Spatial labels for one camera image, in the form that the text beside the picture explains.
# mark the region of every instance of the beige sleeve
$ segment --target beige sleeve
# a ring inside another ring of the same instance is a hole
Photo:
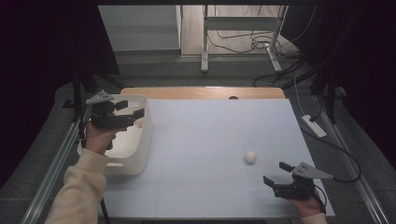
[[[64,174],[46,223],[97,223],[97,206],[105,193],[108,157],[83,149]]]
[[[310,217],[301,217],[304,224],[327,224],[326,217],[323,213],[319,213]]]

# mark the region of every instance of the sweater cuff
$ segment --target sweater cuff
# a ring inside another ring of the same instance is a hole
[[[75,167],[95,174],[104,174],[108,161],[109,157],[99,155],[83,148]]]
[[[323,213],[319,213],[310,217],[301,217],[301,221],[304,224],[322,224],[326,222],[326,216]]]

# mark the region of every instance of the person's right hand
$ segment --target person's right hand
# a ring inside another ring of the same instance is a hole
[[[286,199],[290,203],[292,203],[296,208],[298,213],[300,214],[300,217],[310,217],[316,214],[321,213],[320,212],[320,205],[319,203],[314,199],[313,196],[306,200],[295,200],[295,199]]]
[[[90,122],[85,128],[85,148],[100,155],[105,155],[108,144],[116,138],[117,132],[125,131],[125,129],[97,129]]]

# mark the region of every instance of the wooden floor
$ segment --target wooden floor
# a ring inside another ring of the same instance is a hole
[[[277,15],[279,6],[209,6],[209,16],[235,16],[235,17],[273,17]],[[183,6],[183,22],[181,30],[181,54],[201,54],[204,38],[204,10],[203,6]],[[261,35],[250,35],[252,31],[208,31],[210,40],[218,46],[236,51],[251,49],[252,37],[260,41],[271,41],[272,32]],[[245,35],[233,38],[224,36]],[[282,36],[278,37],[283,52],[295,52],[296,48]],[[255,49],[249,53],[266,53],[265,49]],[[234,52],[215,47],[209,42],[209,54],[235,54]]]

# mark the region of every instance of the white power strip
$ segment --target white power strip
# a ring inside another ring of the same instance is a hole
[[[311,120],[309,120],[310,118],[311,116],[309,115],[302,116],[302,119],[305,122],[305,124],[311,129],[312,132],[314,132],[317,135],[317,137],[326,136],[327,134],[323,131],[323,129],[320,128],[317,122],[316,121],[311,122]]]

